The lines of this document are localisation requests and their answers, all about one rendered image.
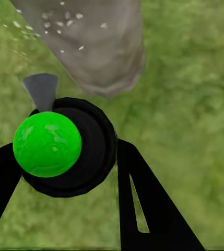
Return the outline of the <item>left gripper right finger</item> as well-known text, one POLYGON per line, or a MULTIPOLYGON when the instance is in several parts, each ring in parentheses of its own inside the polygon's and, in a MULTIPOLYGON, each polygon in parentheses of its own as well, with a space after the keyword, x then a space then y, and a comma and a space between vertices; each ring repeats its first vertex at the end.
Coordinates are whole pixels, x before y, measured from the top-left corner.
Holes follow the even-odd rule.
POLYGON ((117 141, 121 251, 205 251, 137 150, 117 141), (150 233, 137 228, 130 174, 150 233))

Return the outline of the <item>pesticide atomizer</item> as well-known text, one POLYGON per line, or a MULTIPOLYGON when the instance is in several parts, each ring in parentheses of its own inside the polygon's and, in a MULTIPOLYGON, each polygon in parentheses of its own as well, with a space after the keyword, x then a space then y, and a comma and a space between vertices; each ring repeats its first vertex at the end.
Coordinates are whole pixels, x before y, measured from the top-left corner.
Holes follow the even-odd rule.
POLYGON ((87 194, 117 161, 117 135, 103 110, 79 98, 55 99, 60 79, 23 78, 36 108, 19 126, 13 153, 24 179, 53 198, 87 194))

